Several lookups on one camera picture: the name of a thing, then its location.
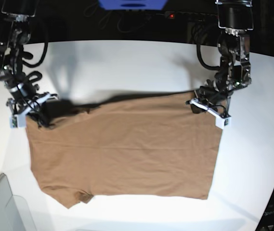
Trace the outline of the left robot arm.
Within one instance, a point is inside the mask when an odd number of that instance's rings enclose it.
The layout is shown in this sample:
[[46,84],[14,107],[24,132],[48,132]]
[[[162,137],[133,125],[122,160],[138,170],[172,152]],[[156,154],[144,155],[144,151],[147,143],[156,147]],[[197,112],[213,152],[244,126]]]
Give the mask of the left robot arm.
[[[211,112],[214,116],[229,117],[229,106],[234,91],[251,84],[249,61],[250,36],[253,30],[252,1],[218,0],[218,22],[202,29],[196,36],[196,53],[200,64],[207,70],[215,71],[213,80],[195,90],[195,97],[186,103],[194,114]],[[220,65],[206,64],[201,54],[204,36],[212,29],[219,28],[217,48],[221,54]]]

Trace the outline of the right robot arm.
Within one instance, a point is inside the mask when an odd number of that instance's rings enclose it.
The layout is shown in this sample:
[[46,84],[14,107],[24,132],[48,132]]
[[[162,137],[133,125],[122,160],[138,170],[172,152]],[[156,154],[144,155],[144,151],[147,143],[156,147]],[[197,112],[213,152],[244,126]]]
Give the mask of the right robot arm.
[[59,99],[58,94],[38,93],[37,82],[42,79],[42,73],[34,70],[26,74],[23,71],[24,66],[32,69],[40,66],[48,50],[49,35],[40,21],[44,35],[43,52],[37,63],[28,62],[33,59],[33,54],[25,51],[24,45],[31,39],[30,22],[35,19],[38,4],[37,0],[5,0],[1,8],[0,82],[11,95],[6,102],[11,111],[10,128],[25,128],[28,118],[39,128],[55,126],[45,109],[48,102]]

